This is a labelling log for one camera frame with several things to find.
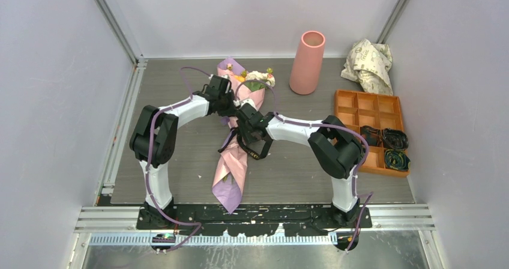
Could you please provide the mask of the black ribbon with gold text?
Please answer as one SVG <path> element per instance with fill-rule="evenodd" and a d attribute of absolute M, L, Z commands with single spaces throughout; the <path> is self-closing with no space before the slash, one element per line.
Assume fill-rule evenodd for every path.
<path fill-rule="evenodd" d="M 264 142 L 265 142 L 265 145 L 263 146 L 262 148 L 262 151 L 260 153 L 257 153 L 255 150 L 253 150 L 252 148 L 248 147 L 243 139 L 242 139 L 242 136 L 240 135 L 240 129 L 238 127 L 232 127 L 230 129 L 230 132 L 227 136 L 227 138 L 225 139 L 225 141 L 223 142 L 223 145 L 220 149 L 218 149 L 217 151 L 219 153 L 222 153 L 223 151 L 225 151 L 225 149 L 229 146 L 229 144 L 234 140 L 236 139 L 236 142 L 238 144 L 238 146 L 245 152 L 247 153 L 248 156 L 250 156 L 251 158 L 253 158 L 254 160 L 262 160 L 264 159 L 265 157 L 267 157 L 269 151 L 270 151 L 270 148 L 271 148 L 271 145 L 273 143 L 273 140 L 271 138 L 268 138 L 268 139 L 264 139 Z"/>

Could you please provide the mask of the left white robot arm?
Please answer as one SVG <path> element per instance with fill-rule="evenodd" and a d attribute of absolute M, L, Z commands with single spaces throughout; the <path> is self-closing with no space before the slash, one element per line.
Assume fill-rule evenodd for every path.
<path fill-rule="evenodd" d="M 232 82 L 227 75 L 211 75 L 209 83 L 177 103 L 142 109 L 129 147 L 145 176 L 146 203 L 154 208 L 151 220 L 159 228 L 173 225 L 175 212 L 168 208 L 173 196 L 169 188 L 168 162 L 175 152 L 178 129 L 211 114 L 226 116 L 235 109 Z"/>

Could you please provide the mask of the pink flower bouquet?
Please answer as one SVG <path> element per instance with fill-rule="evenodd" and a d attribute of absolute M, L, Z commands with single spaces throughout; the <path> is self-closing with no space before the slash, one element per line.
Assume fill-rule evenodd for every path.
<path fill-rule="evenodd" d="M 260 109 L 264 102 L 267 86 L 275 85 L 275 78 L 270 71 L 247 71 L 233 58 L 221 61 L 217 66 L 217 73 L 219 76 L 229 76 L 235 97 L 241 101 L 252 99 L 256 109 Z M 237 127 L 236 118 L 227 117 L 224 122 L 230 132 L 220 148 L 212 193 L 226 212 L 232 214 L 242 201 L 249 153 L 245 152 L 237 141 L 239 134 L 234 131 Z"/>

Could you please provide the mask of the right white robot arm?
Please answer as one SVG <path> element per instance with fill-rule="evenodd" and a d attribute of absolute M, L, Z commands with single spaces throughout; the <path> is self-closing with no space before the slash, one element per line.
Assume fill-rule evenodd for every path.
<path fill-rule="evenodd" d="M 333 115 L 323 120 L 289 118 L 275 112 L 262 115 L 246 103 L 236 112 L 237 141 L 253 159 L 264 159 L 273 141 L 305 145 L 313 151 L 321 168 L 331 177 L 333 219 L 346 228 L 357 218 L 358 196 L 354 192 L 354 170 L 360 165 L 363 147 L 358 135 Z"/>

